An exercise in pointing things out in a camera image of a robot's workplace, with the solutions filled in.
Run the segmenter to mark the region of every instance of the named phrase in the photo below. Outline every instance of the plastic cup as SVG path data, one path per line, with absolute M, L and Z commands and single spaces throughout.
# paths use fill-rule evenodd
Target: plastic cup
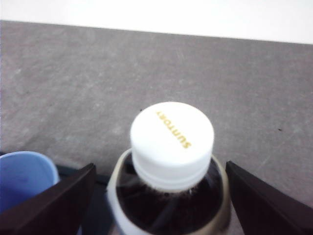
M 56 166 L 43 154 L 21 151 L 0 156 L 0 213 L 58 181 Z

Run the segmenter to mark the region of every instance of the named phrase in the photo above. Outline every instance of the bottle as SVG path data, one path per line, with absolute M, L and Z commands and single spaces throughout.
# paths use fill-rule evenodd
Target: bottle
M 228 179 L 212 156 L 206 115 L 188 104 L 158 103 L 139 113 L 130 137 L 106 194 L 119 234 L 226 234 Z

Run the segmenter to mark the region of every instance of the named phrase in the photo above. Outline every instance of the cup rim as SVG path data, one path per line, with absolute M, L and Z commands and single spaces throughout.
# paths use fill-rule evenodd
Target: cup rim
M 12 153 L 6 153 L 0 156 L 0 160 L 10 157 L 10 156 L 18 156 L 18 155 L 22 155 L 22 154 L 28 154 L 31 155 L 33 157 L 36 158 L 40 158 L 42 159 L 44 162 L 46 162 L 51 169 L 52 172 L 52 176 L 53 176 L 53 184 L 56 184 L 57 182 L 59 182 L 59 173 L 58 173 L 58 169 L 56 167 L 56 165 L 53 163 L 53 161 L 47 157 L 44 154 L 38 153 L 38 152 L 33 152 L 33 151 L 17 151 L 17 152 L 12 152 Z

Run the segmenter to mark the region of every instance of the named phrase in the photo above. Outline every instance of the speckled surface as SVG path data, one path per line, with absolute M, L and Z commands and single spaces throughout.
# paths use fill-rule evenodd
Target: speckled surface
M 313 207 L 313 45 L 1 22 L 3 152 L 110 174 L 140 109 L 169 100 L 211 119 L 223 164 Z

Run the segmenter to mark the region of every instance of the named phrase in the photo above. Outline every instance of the white bottle cap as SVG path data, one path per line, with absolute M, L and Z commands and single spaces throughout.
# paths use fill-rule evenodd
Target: white bottle cap
M 187 190 L 206 174 L 213 140 L 210 120 L 195 107 L 178 102 L 152 105 L 132 124 L 135 170 L 146 184 L 158 190 Z

